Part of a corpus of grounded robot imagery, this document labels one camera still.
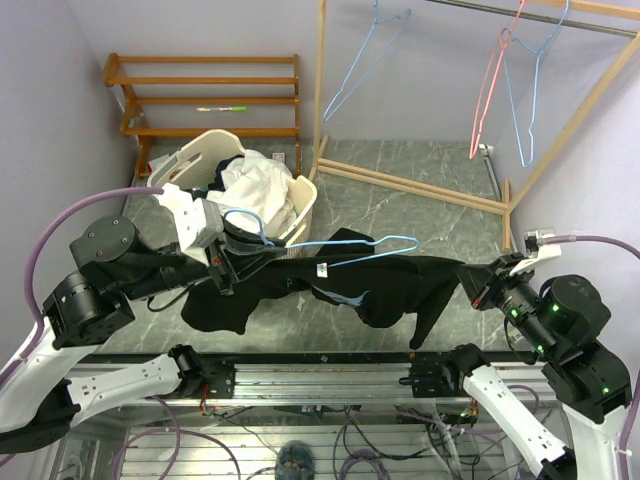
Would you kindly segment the black t shirt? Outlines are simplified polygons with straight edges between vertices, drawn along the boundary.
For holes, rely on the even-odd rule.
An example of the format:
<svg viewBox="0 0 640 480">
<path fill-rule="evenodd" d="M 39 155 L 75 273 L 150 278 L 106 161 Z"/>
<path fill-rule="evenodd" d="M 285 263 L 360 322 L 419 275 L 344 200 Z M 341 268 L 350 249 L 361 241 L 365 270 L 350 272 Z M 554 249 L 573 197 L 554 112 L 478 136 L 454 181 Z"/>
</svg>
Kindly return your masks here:
<svg viewBox="0 0 640 480">
<path fill-rule="evenodd" d="M 263 300 L 309 291 L 335 306 L 352 308 L 369 327 L 394 326 L 405 314 L 416 316 L 409 340 L 420 348 L 460 284 L 460 260 L 424 255 L 390 255 L 373 259 L 372 238 L 341 228 L 332 244 L 313 257 L 274 260 L 221 294 L 206 280 L 190 289 L 181 317 L 201 332 L 231 331 L 242 335 L 250 314 Z"/>
</svg>

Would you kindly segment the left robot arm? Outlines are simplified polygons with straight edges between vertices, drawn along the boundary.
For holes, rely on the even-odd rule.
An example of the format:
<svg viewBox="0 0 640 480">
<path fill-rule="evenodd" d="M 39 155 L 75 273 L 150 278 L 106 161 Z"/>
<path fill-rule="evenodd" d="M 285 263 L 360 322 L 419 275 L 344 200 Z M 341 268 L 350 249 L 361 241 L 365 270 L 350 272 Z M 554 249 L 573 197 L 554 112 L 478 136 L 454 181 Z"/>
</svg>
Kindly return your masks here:
<svg viewBox="0 0 640 480">
<path fill-rule="evenodd" d="M 282 257 L 285 243 L 244 233 L 224 221 L 198 261 L 176 242 L 153 249 L 122 216 L 92 223 L 70 245 L 76 271 L 44 301 L 40 344 L 1 378 L 1 452 L 33 452 L 72 428 L 129 401 L 196 395 L 207 383 L 200 356 L 176 345 L 154 359 L 84 380 L 68 373 L 118 330 L 131 324 L 134 300 L 210 280 L 222 294 Z"/>
</svg>

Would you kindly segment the pink wire hanger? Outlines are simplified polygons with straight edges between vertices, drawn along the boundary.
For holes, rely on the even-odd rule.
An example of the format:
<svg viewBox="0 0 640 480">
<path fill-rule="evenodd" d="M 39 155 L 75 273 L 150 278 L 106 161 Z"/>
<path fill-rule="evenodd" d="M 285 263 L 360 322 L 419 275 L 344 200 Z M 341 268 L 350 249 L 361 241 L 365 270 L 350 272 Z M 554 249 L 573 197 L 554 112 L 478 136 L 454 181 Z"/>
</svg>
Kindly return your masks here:
<svg viewBox="0 0 640 480">
<path fill-rule="evenodd" d="M 526 3 L 526 0 L 521 0 L 519 2 L 515 17 L 511 21 L 510 25 L 498 34 L 494 48 L 489 57 L 474 113 L 469 149 L 470 159 L 474 158 L 479 149 L 481 136 L 484 130 L 484 123 L 491 106 L 495 85 L 497 82 L 498 74 L 501 70 L 503 58 L 506 50 L 508 49 L 508 42 L 512 37 L 513 30 L 518 24 Z"/>
</svg>

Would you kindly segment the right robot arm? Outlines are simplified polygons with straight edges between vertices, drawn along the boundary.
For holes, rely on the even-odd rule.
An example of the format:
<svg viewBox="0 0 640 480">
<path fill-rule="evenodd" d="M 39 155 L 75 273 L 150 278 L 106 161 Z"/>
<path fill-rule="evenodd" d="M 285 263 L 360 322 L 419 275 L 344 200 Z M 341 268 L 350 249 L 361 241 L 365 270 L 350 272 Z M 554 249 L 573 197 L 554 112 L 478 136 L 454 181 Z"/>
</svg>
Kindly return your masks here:
<svg viewBox="0 0 640 480">
<path fill-rule="evenodd" d="M 570 444 L 542 425 L 474 344 L 450 351 L 438 376 L 412 371 L 399 382 L 414 391 L 441 382 L 452 395 L 468 394 L 539 479 L 628 479 L 626 442 L 638 404 L 628 368 L 598 340 L 611 312 L 579 275 L 553 277 L 534 291 L 533 264 L 520 254 L 505 255 L 490 264 L 461 265 L 457 276 L 474 309 L 499 310 L 532 344 L 569 420 Z"/>
</svg>

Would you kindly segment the white t shirt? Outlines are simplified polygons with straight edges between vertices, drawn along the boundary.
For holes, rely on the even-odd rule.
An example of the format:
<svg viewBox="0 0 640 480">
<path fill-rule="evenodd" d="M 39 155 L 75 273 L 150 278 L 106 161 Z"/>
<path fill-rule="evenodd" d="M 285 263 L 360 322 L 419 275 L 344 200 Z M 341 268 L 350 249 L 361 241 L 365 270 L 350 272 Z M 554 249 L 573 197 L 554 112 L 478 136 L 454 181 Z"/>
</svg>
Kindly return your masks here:
<svg viewBox="0 0 640 480">
<path fill-rule="evenodd" d="M 247 149 L 244 155 L 219 163 L 206 199 L 217 203 L 221 213 L 231 208 L 254 211 L 264 222 L 266 236 L 277 238 L 296 219 L 287 197 L 292 180 L 282 162 Z"/>
</svg>

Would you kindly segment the blue hanger holding black shirt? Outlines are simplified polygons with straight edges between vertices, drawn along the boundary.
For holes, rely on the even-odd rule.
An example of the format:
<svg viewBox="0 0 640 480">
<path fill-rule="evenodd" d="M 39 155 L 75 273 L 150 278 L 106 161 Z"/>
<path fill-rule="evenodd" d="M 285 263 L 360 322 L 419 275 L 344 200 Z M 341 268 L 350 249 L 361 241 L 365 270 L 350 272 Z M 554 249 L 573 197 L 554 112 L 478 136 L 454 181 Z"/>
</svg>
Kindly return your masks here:
<svg viewBox="0 0 640 480">
<path fill-rule="evenodd" d="M 270 240 L 264 230 L 264 222 L 262 218 L 255 213 L 254 211 L 243 209 L 243 208 L 231 208 L 222 214 L 222 221 L 225 224 L 225 230 L 230 232 L 232 227 L 235 225 L 227 220 L 229 216 L 234 214 L 243 214 L 248 215 L 254 219 L 258 226 L 258 232 L 256 236 L 258 237 L 257 244 L 251 244 L 249 241 L 242 240 L 240 242 L 240 246 L 232 246 L 231 241 L 227 241 L 226 250 L 234 254 L 236 256 L 258 256 L 262 254 L 273 254 L 273 259 L 279 259 L 284 257 L 285 254 L 289 250 L 297 249 L 297 248 L 307 248 L 307 247 L 339 247 L 339 246 L 354 246 L 354 245 L 362 245 L 367 247 L 376 248 L 377 246 L 388 243 L 389 241 L 405 241 L 409 242 L 410 246 L 400 249 L 395 249 L 387 252 L 376 252 L 370 253 L 368 255 L 364 255 L 355 260 L 345 260 L 337 263 L 333 263 L 332 267 L 338 267 L 343 265 L 348 265 L 352 263 L 365 262 L 374 259 L 380 259 L 385 257 L 390 257 L 393 255 L 399 255 L 404 253 L 409 253 L 416 251 L 420 246 L 421 242 L 411 236 L 406 235 L 386 235 L 379 240 L 363 240 L 363 239 L 354 239 L 354 240 L 324 240 L 324 241 L 306 241 L 306 242 L 298 242 L 294 244 L 287 244 L 286 242 L 282 244 L 277 244 L 275 241 Z"/>
</svg>

